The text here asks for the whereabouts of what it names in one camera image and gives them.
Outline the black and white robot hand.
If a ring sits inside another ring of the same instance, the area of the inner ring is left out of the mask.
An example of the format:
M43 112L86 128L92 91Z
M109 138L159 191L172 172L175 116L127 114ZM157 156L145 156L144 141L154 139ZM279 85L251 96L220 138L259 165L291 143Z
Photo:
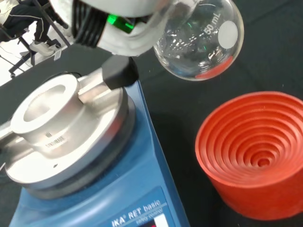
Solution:
M76 44L112 54L139 56L160 39L170 0L53 0Z

